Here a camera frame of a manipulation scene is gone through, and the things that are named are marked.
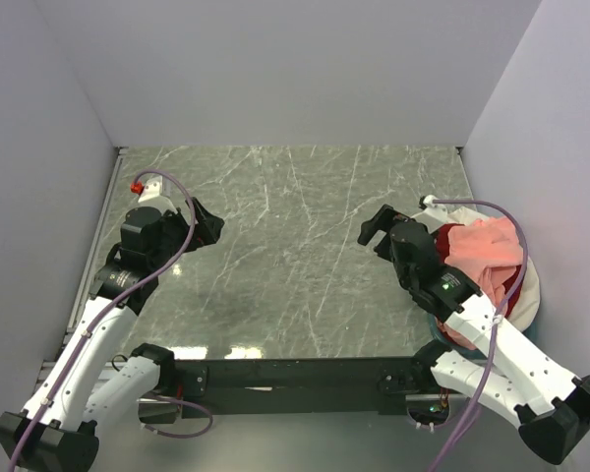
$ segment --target red cloth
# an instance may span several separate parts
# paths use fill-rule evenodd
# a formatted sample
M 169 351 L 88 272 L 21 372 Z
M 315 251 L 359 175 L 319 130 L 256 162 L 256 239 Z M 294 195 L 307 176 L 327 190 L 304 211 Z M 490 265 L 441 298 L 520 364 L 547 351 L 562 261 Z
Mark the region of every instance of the red cloth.
M 450 228 L 454 226 L 463 226 L 459 223 L 449 223 L 442 226 L 437 234 L 437 238 L 435 240 L 435 247 L 437 248 L 437 252 L 440 253 L 440 261 L 444 262 L 445 258 L 450 255 L 450 243 L 448 241 L 448 233 L 450 232 Z M 518 276 L 520 271 L 522 270 L 522 265 L 519 265 L 515 268 L 515 273 L 506 280 L 506 282 L 502 285 L 504 287 L 505 293 L 509 291 L 509 289 L 513 286 L 513 282 L 515 278 Z M 513 307 L 518 302 L 520 298 L 520 292 L 522 291 L 522 284 L 513 292 L 511 298 L 509 299 L 509 303 L 507 304 L 507 313 L 504 314 L 504 317 L 507 318 Z

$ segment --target robotic arm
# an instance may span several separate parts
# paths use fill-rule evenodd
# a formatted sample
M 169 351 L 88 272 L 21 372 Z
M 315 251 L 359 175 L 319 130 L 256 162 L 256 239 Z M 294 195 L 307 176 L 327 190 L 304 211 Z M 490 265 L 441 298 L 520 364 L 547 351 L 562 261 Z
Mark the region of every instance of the robotic arm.
M 92 332 L 86 328 L 111 300 L 152 275 L 182 247 L 189 226 L 169 200 L 166 183 L 162 177 L 155 177 L 143 188 L 136 189 L 141 194 L 139 206 L 127 213 L 120 229 L 121 241 L 114 245 L 105 266 L 94 276 L 77 333 L 22 412 L 5 412 L 0 417 L 0 443 L 11 456 L 38 409 L 48 405 L 22 450 L 20 466 L 44 472 L 89 470 L 98 451 L 97 436 L 101 430 L 115 423 L 146 393 L 170 388 L 177 382 L 173 353 L 143 344 L 133 351 L 112 380 L 92 394 L 105 362 L 129 333 L 148 296 L 157 287 L 157 278 L 115 306 Z M 192 199 L 192 204 L 195 232 L 186 252 L 216 243 L 224 224 L 197 199 Z M 48 404 L 48 391 L 57 382 L 82 336 L 87 342 Z
M 445 207 L 429 196 L 408 217 L 383 206 L 362 224 L 358 242 L 378 231 L 379 257 L 393 263 L 400 286 L 422 309 L 455 329 L 488 355 L 495 307 L 461 270 L 440 261 L 434 233 L 447 222 Z M 499 321 L 495 366 L 479 401 L 511 423 L 540 457 L 560 464 L 590 430 L 590 376 L 579 378 L 538 349 L 506 319 Z M 484 369 L 432 341 L 415 356 L 422 375 L 472 396 Z

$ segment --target pink cloth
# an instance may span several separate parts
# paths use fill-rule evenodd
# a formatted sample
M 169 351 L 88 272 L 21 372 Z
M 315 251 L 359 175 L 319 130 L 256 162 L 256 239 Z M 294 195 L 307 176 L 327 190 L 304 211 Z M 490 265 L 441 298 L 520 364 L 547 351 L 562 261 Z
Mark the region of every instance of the pink cloth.
M 497 306 L 505 295 L 503 284 L 522 264 L 522 248 L 513 223 L 508 218 L 477 219 L 469 226 L 451 228 L 448 240 L 450 255 L 445 263 L 463 270 Z M 457 344 L 476 349 L 454 329 L 441 327 Z

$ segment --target black wire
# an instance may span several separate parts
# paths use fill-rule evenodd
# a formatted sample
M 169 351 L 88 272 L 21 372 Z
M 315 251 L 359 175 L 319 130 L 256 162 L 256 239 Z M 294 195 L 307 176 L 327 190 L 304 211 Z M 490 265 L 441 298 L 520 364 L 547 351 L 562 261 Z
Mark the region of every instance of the black wire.
M 120 369 L 116 367 L 115 363 L 117 357 L 122 357 L 123 361 L 125 362 L 127 362 L 129 359 L 124 354 L 116 354 L 114 357 L 111 358 L 111 367 L 113 367 L 116 372 L 120 372 Z

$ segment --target marble tabletop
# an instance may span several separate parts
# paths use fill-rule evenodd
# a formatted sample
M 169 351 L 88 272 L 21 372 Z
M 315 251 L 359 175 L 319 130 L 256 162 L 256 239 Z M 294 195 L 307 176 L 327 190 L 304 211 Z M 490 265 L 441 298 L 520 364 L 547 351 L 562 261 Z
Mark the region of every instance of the marble tabletop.
M 356 239 L 382 204 L 413 213 L 422 195 L 470 197 L 454 147 L 130 147 L 121 159 L 93 270 L 136 205 L 141 169 L 174 174 L 225 220 L 218 244 L 160 277 L 123 352 L 150 342 L 182 359 L 410 356 L 431 339 L 391 264 Z

